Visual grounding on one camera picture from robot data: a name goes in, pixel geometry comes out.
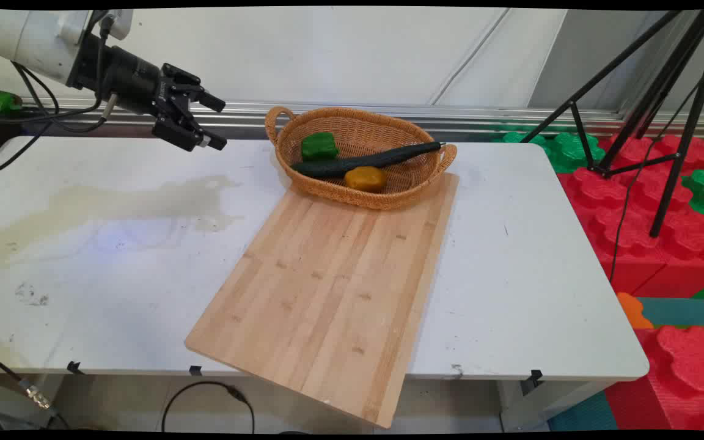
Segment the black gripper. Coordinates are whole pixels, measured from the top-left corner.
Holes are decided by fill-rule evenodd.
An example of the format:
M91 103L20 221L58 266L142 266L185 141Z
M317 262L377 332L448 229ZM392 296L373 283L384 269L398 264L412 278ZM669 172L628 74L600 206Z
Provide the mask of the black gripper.
M120 108L156 117L152 129L154 137L187 152L196 147L221 151L227 145L225 137L193 123L181 125L170 118L177 122L182 120L188 111L178 111L174 104L188 108L188 100L215 112L226 108L226 102L205 89L199 77L171 64L159 68L123 48L107 46L94 34L81 39L70 70L70 87L89 89L104 102L115 95L115 103ZM162 109L167 111L168 117L160 116Z

